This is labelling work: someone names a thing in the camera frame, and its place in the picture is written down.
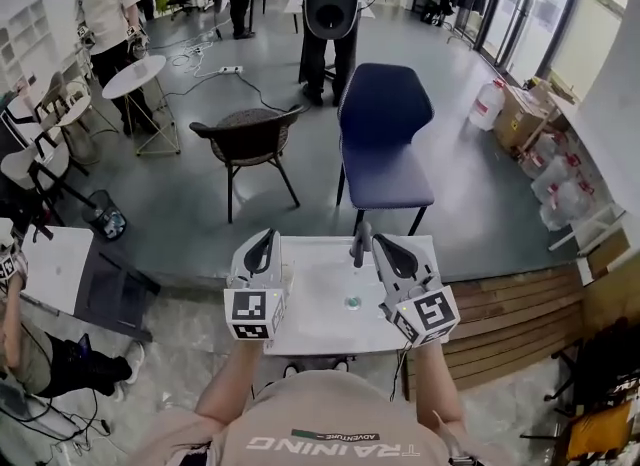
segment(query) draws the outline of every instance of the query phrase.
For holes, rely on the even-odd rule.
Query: blue chair backrest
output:
[[[342,141],[353,147],[409,144],[433,119],[433,107],[418,75],[406,66],[361,64],[340,106]]]

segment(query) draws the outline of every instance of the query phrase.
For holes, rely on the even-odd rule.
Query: white shirt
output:
[[[91,55],[102,53],[127,39],[127,19],[124,10],[139,0],[81,0],[79,21],[85,21],[94,33],[96,44]]]

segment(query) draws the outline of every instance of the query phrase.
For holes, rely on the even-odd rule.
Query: extension cord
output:
[[[242,66],[223,66],[218,70],[221,75],[234,75],[236,73],[241,74],[244,71]]]

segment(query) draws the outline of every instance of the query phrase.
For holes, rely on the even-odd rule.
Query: floor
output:
[[[211,375],[223,365],[232,343],[222,320],[221,303],[212,300],[215,298],[211,293],[202,291],[165,290],[161,294],[147,315],[155,341],[146,345],[146,360],[138,381],[127,389],[123,402],[97,395],[98,419],[104,418],[110,425],[112,443],[92,431],[90,452],[78,455],[72,445],[61,445],[59,451],[53,450],[52,464],[124,464],[126,454],[136,448],[157,411],[169,406],[194,407]],[[77,340],[82,333],[89,333],[94,349],[108,355],[123,354],[129,346],[126,337],[73,317],[56,318],[31,306],[25,312],[44,330],[63,339]],[[254,382],[255,392],[281,378],[287,363],[285,358],[264,357]],[[328,366],[328,361],[324,364],[320,360],[305,361],[304,365],[322,368]],[[389,395],[396,366],[395,354],[363,355],[350,364],[350,370]],[[558,362],[548,359],[515,375],[464,391],[462,401],[469,432],[484,443],[501,446],[513,456],[515,465],[548,464],[548,443],[529,442],[519,435],[531,430],[543,434],[553,431],[556,417],[543,397],[554,390],[564,375]],[[414,411],[402,399],[401,389],[398,380],[394,403]],[[85,417],[95,410],[93,394],[88,390],[59,397],[55,406]],[[7,418],[0,418],[0,448],[7,453],[19,447],[26,454],[24,464],[49,460],[50,443]]]
[[[198,76],[221,66],[242,65],[244,76],[263,91],[271,105],[289,108],[302,100],[297,84],[302,35],[295,34],[284,0],[256,6],[255,39],[234,41],[230,25],[221,26],[224,41],[205,50]],[[411,66],[435,109],[434,120],[420,130],[414,144],[435,193],[418,229],[434,237],[443,278],[447,281],[539,269],[575,258],[572,244],[550,253],[552,236],[538,216],[529,180],[498,146],[493,134],[465,123],[479,87],[491,69],[459,40],[421,24],[410,13],[373,6],[376,19],[362,19],[357,59]],[[223,15],[219,22],[225,21]],[[156,20],[148,27],[154,50],[169,56],[160,81],[166,92],[184,93],[194,78],[197,57],[188,59],[182,40],[210,30],[210,14]],[[97,106],[120,125],[115,108]],[[150,103],[151,90],[147,90]],[[278,172],[270,165],[242,170],[234,183],[234,224],[227,224],[226,170],[206,141],[188,128],[192,121],[215,124],[231,112],[260,107],[259,97],[233,75],[201,83],[185,96],[169,96],[176,116],[182,153],[136,157],[122,134],[98,136],[103,158],[91,176],[76,173],[71,183],[83,193],[104,188],[129,220],[117,247],[140,269],[206,284],[228,273],[233,251],[255,233],[274,227],[283,235],[349,235],[356,211],[348,197],[335,207],[340,171],[336,111],[326,104],[303,114],[290,131],[283,164],[302,203],[295,209]],[[97,121],[92,124],[99,127]],[[63,212],[67,224],[83,225],[73,203]],[[406,234],[412,210],[368,213],[375,229]]]

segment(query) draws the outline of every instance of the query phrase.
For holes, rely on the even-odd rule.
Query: black wire trash bin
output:
[[[97,190],[89,196],[89,201],[95,208],[85,206],[82,209],[84,221],[107,240],[120,238],[127,228],[127,220],[109,193],[106,190]]]

